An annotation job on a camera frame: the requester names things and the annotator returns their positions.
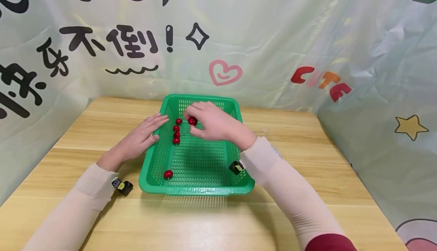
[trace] green plastic basket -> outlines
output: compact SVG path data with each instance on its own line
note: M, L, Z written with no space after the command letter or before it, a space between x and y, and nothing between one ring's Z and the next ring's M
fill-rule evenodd
M218 96L172 94L164 98L161 114L169 122L154 134L159 141L147 150L139 176L139 186L147 193L172 196L229 196L252 191L255 182L242 171L237 176L229 170L230 164L239 159L239 149L227 141L205 141L190 134L188 122L182 113L193 102L211 101L216 106L242 122L238 102ZM181 143L173 144L173 126L181 118ZM196 127L203 129L198 122ZM166 170L173 171L171 179L164 179Z

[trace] hand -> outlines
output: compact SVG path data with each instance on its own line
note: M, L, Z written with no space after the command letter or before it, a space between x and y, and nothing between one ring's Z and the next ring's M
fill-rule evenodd
M107 171L118 171L124 162L140 156L158 141L159 136L151 134L167 121L167 116L161 116L160 113L147 117L111 150L103 154L97 165Z
M206 140L230 141L240 150L252 147L256 135L241 122L222 111L212 102L195 102L188 106L184 118L194 116L203 125L203 130L190 125L190 133Z

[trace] wood grain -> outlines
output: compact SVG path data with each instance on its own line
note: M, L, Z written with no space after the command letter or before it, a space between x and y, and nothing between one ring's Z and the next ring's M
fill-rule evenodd
M0 208L0 250L22 249L84 170L160 107L93 101ZM242 116L311 183L359 251L407 250L316 116L253 108ZM136 187L127 197L115 194L83 250L298 250L290 223L258 185L245 196L147 194L137 184L143 159L120 170Z

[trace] yellow star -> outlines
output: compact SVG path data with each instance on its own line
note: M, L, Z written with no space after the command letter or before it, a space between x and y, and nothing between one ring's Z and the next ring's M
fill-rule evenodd
M411 140L415 141L417 133L426 133L429 130L420 125L419 117L417 115L410 116L407 119L396 117L399 125L395 130L395 133L406 133Z

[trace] white cloth backdrop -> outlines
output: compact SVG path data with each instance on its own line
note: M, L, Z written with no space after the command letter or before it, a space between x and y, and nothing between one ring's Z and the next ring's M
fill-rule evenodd
M433 222L434 2L0 0L0 204L93 98L194 93L318 114L395 227Z

